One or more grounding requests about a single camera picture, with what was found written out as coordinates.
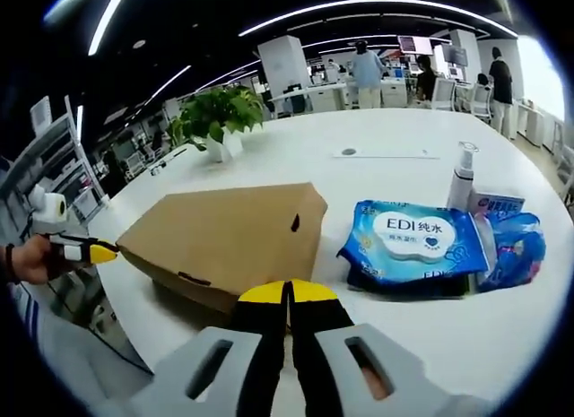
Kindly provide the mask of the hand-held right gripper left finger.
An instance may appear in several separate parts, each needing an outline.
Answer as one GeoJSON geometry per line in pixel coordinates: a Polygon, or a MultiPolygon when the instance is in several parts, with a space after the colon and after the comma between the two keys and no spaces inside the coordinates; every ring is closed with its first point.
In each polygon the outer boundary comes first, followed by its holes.
{"type": "Polygon", "coordinates": [[[268,416],[283,367],[283,281],[244,292],[226,328],[207,327],[163,359],[152,382],[95,416],[268,416]]]}

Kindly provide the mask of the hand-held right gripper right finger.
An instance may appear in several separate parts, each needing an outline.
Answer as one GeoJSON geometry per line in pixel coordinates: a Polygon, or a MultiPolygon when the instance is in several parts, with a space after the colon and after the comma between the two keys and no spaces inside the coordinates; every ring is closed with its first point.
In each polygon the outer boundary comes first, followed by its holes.
{"type": "Polygon", "coordinates": [[[354,324],[325,285],[293,280],[293,361],[308,416],[487,416],[489,401],[434,384],[422,361],[369,324],[354,324]]]}

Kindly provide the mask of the person's left hand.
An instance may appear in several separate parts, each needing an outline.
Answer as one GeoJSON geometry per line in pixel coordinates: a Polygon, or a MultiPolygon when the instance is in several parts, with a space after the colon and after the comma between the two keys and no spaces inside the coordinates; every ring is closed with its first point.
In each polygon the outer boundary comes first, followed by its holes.
{"type": "Polygon", "coordinates": [[[20,282],[45,284],[62,274],[86,267],[87,264],[70,262],[57,256],[48,238],[34,235],[12,250],[12,267],[20,282]]]}

